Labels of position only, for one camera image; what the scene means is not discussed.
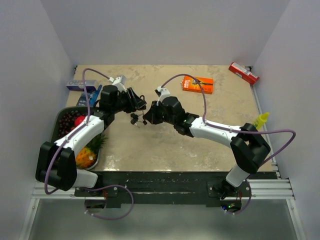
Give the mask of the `black key bunch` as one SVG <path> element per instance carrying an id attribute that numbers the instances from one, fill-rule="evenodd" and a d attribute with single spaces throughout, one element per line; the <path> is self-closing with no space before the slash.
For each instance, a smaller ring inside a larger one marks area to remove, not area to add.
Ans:
<path id="1" fill-rule="evenodd" d="M 135 114 L 135 113 L 131 113 L 130 114 L 130 123 L 138 128 L 140 128 L 140 126 L 138 125 L 138 123 L 142 123 L 142 121 L 139 119 L 140 116 L 142 116 L 143 114 Z"/>

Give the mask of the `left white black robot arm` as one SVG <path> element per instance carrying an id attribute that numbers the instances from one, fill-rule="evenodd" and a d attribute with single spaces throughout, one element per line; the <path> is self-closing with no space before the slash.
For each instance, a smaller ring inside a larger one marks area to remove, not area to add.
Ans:
<path id="1" fill-rule="evenodd" d="M 48 187 L 52 186 L 63 191 L 72 187 L 85 188 L 92 196 L 99 196 L 104 184 L 98 180 L 96 173 L 78 169 L 76 156 L 111 125 L 117 113 L 130 114 L 147 108 L 144 96 L 138 96 L 130 87 L 120 91 L 113 85 L 102 88 L 98 104 L 98 107 L 90 108 L 83 122 L 65 137 L 41 145 L 35 177 L 44 183 L 46 194 L 51 194 Z"/>

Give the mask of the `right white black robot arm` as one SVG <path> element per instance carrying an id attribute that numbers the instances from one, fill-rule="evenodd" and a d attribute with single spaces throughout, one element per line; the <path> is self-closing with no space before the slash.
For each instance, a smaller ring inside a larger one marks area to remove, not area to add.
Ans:
<path id="1" fill-rule="evenodd" d="M 252 124 L 219 124 L 215 128 L 213 122 L 205 122 L 199 115 L 186 112 L 175 96 L 169 96 L 159 103 L 154 100 L 143 119 L 152 125 L 171 124 L 183 136 L 207 139 L 232 150 L 235 165 L 221 183 L 212 187 L 222 199 L 235 196 L 241 190 L 243 181 L 258 171 L 271 151 Z"/>

